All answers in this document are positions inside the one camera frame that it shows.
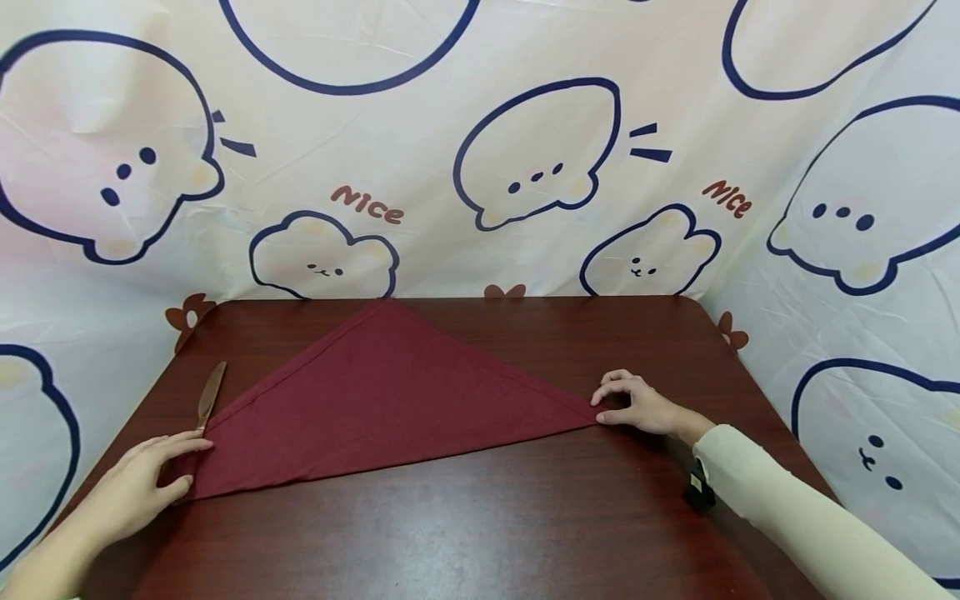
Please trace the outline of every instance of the red napkin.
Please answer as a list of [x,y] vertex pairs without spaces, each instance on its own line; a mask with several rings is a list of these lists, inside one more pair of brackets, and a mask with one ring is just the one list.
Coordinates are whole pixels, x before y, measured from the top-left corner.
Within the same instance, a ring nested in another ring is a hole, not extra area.
[[594,424],[572,396],[371,305],[212,419],[189,498],[396,467]]

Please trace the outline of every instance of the flower shape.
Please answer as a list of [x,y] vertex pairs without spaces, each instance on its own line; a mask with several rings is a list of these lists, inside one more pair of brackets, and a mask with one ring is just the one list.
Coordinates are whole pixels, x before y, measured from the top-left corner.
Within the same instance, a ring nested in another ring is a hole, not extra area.
[[750,342],[750,336],[747,335],[746,331],[733,331],[733,314],[730,311],[725,312],[720,315],[720,322],[717,323],[717,327],[720,329],[720,333],[723,334],[727,343],[730,344],[730,347],[733,348],[733,351],[736,352],[747,345]]
[[200,319],[205,317],[206,313],[213,310],[216,305],[217,303],[213,300],[206,299],[206,294],[194,294],[183,301],[183,308],[168,308],[166,310],[167,323],[180,332],[180,337],[174,346],[174,354],[180,352]]
[[527,286],[519,283],[514,287],[507,290],[506,293],[500,289],[498,285],[488,285],[487,288],[483,291],[484,298],[523,298],[524,294],[527,293]]

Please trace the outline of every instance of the white backdrop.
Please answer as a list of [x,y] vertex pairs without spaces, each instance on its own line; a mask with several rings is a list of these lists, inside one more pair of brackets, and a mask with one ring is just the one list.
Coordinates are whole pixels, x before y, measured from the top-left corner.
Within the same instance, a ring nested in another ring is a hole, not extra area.
[[960,587],[954,0],[0,6],[2,572],[211,301],[522,285],[730,312]]

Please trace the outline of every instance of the wooden table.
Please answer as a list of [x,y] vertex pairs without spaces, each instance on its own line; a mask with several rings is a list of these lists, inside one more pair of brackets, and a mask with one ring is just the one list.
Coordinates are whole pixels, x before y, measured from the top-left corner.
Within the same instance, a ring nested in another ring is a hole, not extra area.
[[[198,326],[85,484],[144,439],[196,425],[363,306],[238,301]],[[673,297],[403,300],[451,336],[570,392],[627,368],[828,488],[707,313]],[[98,561],[84,598],[811,598],[778,548],[681,499],[689,451],[589,427],[417,465],[175,507]]]

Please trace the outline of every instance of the knife blade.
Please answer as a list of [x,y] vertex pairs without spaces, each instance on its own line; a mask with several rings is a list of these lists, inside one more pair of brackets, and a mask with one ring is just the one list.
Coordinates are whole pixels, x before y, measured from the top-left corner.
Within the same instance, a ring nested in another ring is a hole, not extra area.
[[217,394],[220,392],[220,383],[224,380],[224,372],[227,370],[227,362],[222,362],[213,370],[210,377],[206,379],[204,391],[200,394],[200,403],[197,405],[197,429],[206,427],[206,422],[210,420],[210,414],[213,412],[213,404],[217,401]]

